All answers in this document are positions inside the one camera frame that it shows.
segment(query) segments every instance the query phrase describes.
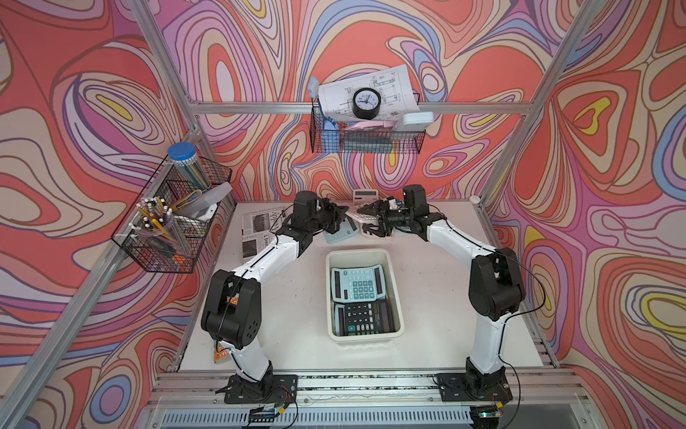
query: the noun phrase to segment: calculator keypad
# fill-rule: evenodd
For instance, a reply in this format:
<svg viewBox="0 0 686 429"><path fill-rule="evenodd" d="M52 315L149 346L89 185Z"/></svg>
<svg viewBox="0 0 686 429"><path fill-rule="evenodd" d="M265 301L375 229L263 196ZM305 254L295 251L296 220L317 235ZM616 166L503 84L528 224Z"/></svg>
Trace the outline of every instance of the calculator keypad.
<svg viewBox="0 0 686 429"><path fill-rule="evenodd" d="M345 306L348 335L380 334L378 324L374 324L371 303L355 303Z"/></svg>

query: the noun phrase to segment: light blue calculator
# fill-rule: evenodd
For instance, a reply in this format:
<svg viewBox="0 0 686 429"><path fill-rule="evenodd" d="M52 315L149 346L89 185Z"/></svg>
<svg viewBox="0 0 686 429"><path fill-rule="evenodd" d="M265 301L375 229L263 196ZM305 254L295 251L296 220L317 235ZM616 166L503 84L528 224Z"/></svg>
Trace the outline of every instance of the light blue calculator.
<svg viewBox="0 0 686 429"><path fill-rule="evenodd" d="M340 240L353 237L357 233L359 233L357 224L350 216L346 216L345 220L341 222L338 232L335 234L329 234L325 231L324 238L327 239L327 243L333 244L335 242L339 242Z"/></svg>
<svg viewBox="0 0 686 429"><path fill-rule="evenodd" d="M386 297L383 267L332 268L331 294L337 303L371 302Z"/></svg>

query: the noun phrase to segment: blue lid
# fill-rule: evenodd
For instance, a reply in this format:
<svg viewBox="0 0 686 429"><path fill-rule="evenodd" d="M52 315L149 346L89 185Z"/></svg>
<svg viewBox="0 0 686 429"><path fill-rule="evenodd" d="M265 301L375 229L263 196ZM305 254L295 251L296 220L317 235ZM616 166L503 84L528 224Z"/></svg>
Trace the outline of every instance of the blue lid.
<svg viewBox="0 0 686 429"><path fill-rule="evenodd" d="M187 159L193 158L196 154L196 149L187 141L182 141L171 145L167 149L167 154L172 159L172 161L186 161Z"/></svg>

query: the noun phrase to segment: newspaper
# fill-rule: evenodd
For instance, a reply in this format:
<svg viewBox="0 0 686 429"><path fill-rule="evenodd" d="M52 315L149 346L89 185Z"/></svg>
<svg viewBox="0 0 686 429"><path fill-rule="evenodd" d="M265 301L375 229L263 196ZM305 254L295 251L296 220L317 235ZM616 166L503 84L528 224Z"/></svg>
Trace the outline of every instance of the newspaper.
<svg viewBox="0 0 686 429"><path fill-rule="evenodd" d="M281 228L284 217L281 215L286 207L246 213L241 217L243 228L243 263L246 263L262 249L267 247L274 239L274 234L269 232Z"/></svg>

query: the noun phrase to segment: black calculator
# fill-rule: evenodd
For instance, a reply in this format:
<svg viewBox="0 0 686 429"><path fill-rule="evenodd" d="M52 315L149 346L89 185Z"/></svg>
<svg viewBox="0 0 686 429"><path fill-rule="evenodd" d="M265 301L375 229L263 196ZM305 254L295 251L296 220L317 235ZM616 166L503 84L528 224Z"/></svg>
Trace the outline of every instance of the black calculator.
<svg viewBox="0 0 686 429"><path fill-rule="evenodd" d="M335 309L335 330L338 336L394 332L387 299L377 299L371 303L339 304Z"/></svg>

